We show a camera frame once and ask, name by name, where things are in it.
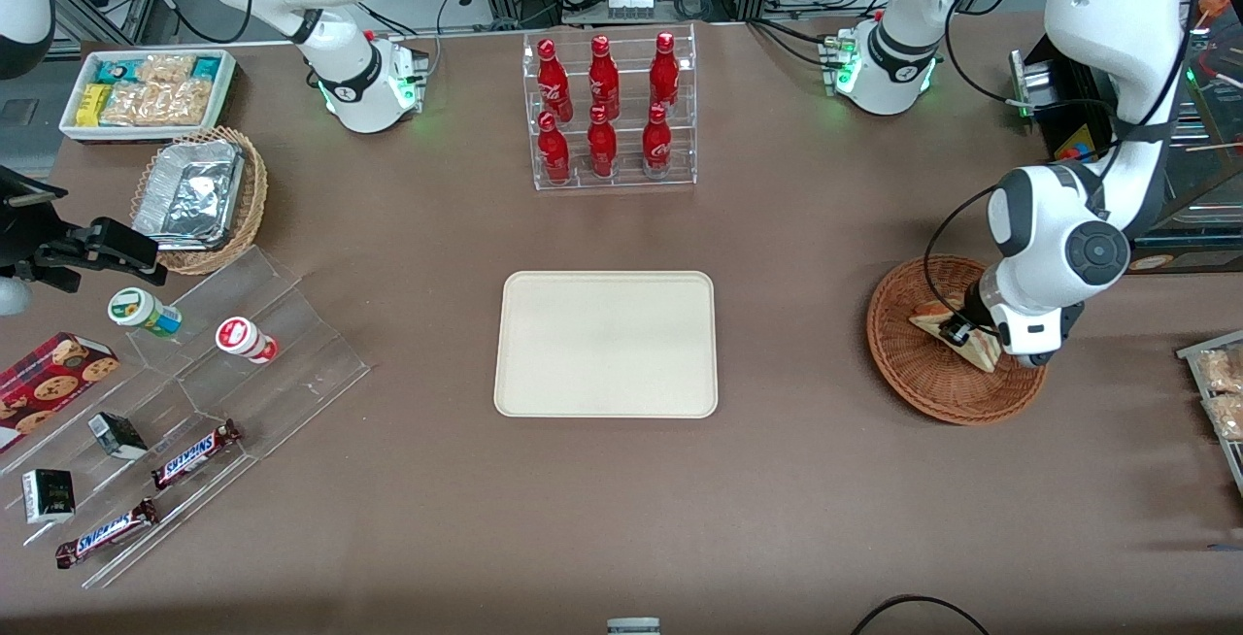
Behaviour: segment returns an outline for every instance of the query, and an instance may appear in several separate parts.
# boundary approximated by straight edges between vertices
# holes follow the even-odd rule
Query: foil-wrapped item
[[[229,140],[169,144],[147,179],[133,227],[162,251],[211,251],[229,242],[246,153]]]

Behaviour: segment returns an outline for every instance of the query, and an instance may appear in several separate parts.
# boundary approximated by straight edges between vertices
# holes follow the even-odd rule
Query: brown table
[[[1002,87],[1039,16],[956,30]],[[1237,277],[1127,277],[1028,411],[922,418],[871,364],[868,298],[1039,139],[950,68],[871,118],[750,29],[697,35],[700,184],[643,196],[533,191],[521,35],[446,41],[426,113],[380,135],[324,113],[293,47],[237,47],[231,123],[271,171],[259,242],[375,368],[108,589],[0,527],[0,633],[568,635],[651,614],[671,635],[829,634],[909,592],[994,633],[1237,629],[1243,558],[1204,546],[1243,539],[1243,503],[1172,354],[1243,326]],[[62,215],[127,215],[150,153],[66,143]],[[978,208],[943,249],[996,258]],[[498,415],[520,268],[710,273],[716,414]],[[58,329],[117,342],[103,302],[124,285],[40,288],[0,322],[0,360]]]

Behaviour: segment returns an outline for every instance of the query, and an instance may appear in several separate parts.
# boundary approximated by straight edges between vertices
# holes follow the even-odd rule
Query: white storage tray
[[[102,63],[112,63],[119,60],[135,60],[142,56],[158,52],[159,55],[200,56],[200,58],[220,58],[220,68],[216,70],[216,78],[211,83],[211,96],[208,99],[208,109],[203,114],[199,126],[155,126],[155,127],[80,127],[75,126],[73,117],[78,104],[82,103],[82,91],[87,83],[94,81]],[[236,61],[226,51],[219,47],[159,47],[159,50],[129,50],[129,51],[102,51],[91,52],[82,60],[82,68],[78,70],[78,78],[73,83],[73,92],[65,113],[61,114],[61,132],[66,138],[85,140],[85,143],[124,143],[124,140],[169,140],[189,135],[190,132],[208,130],[216,127],[220,112],[224,108],[225,98],[229,96],[229,86],[232,82]]]
[[[501,306],[495,401],[506,416],[709,416],[712,281],[694,271],[515,273]]]

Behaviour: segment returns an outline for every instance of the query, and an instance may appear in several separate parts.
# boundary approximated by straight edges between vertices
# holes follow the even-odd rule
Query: round wicker basket
[[[946,296],[962,293],[984,272],[975,260],[953,255],[933,255],[929,270]],[[888,272],[876,286],[868,306],[868,347],[889,385],[924,414],[966,426],[994,424],[1030,404],[1044,384],[1043,367],[1023,368],[1003,353],[997,370],[984,373],[907,322],[915,307],[933,298],[921,258]]]
[[[159,263],[169,271],[185,273],[185,276],[205,276],[219,271],[232,263],[255,241],[259,232],[259,224],[264,219],[264,201],[267,198],[267,169],[264,167],[264,158],[259,157],[255,145],[246,139],[241,132],[230,127],[213,127],[211,130],[194,132],[185,138],[173,140],[178,143],[208,143],[208,140],[230,140],[239,144],[246,153],[246,165],[241,175],[241,196],[232,215],[232,236],[225,246],[216,251],[160,251]],[[147,162],[147,170],[142,179],[138,179],[138,189],[129,203],[129,220],[138,214],[138,205],[147,191],[147,179],[152,175],[152,165],[155,158]]]

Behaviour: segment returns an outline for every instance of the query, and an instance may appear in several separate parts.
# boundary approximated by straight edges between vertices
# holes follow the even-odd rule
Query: red bottle
[[[677,60],[674,58],[674,34],[656,35],[656,60],[651,61],[651,103],[674,108],[677,104]]]
[[[574,117],[574,104],[569,101],[569,77],[557,60],[557,46],[549,39],[543,39],[536,46],[539,55],[539,94],[544,109],[551,109],[559,122],[571,122]]]
[[[543,160],[544,174],[554,184],[569,180],[569,145],[566,137],[557,130],[557,119],[549,112],[539,113],[539,158]]]
[[[609,113],[603,104],[592,107],[592,126],[587,129],[587,144],[592,148],[592,171],[600,179],[613,176],[618,158],[618,134],[609,126]]]
[[[622,114],[622,81],[618,78],[618,65],[609,55],[609,39],[604,35],[592,37],[592,68],[587,78],[592,83],[592,104],[602,104],[609,121],[617,121]]]
[[[648,127],[643,129],[643,171],[648,179],[664,179],[669,174],[669,144],[672,134],[665,122],[665,104],[651,104]]]

